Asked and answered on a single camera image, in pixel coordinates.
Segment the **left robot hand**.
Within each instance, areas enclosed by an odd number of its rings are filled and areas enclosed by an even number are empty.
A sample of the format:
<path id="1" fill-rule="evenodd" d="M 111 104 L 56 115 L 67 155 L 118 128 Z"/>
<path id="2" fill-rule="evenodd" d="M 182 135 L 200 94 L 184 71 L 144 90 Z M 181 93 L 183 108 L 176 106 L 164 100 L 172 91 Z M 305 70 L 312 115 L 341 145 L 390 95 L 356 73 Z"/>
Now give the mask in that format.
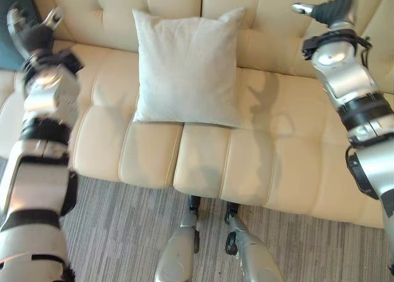
<path id="1" fill-rule="evenodd" d="M 27 22 L 26 10 L 14 4 L 10 6 L 6 19 L 7 29 L 16 50 L 27 60 L 37 50 L 52 50 L 54 32 L 63 20 L 63 10 L 55 6 L 43 22 L 30 25 Z"/>

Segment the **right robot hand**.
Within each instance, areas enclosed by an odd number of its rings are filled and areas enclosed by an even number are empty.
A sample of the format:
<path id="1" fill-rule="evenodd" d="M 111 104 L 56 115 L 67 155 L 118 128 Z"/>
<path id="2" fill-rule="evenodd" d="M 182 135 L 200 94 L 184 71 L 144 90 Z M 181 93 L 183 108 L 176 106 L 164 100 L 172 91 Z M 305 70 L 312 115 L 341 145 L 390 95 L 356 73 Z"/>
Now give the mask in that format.
<path id="1" fill-rule="evenodd" d="M 291 9 L 297 14 L 306 15 L 326 25 L 329 29 L 342 25 L 354 28 L 356 2 L 357 0 L 328 0 L 320 4 L 297 2 L 291 6 Z"/>

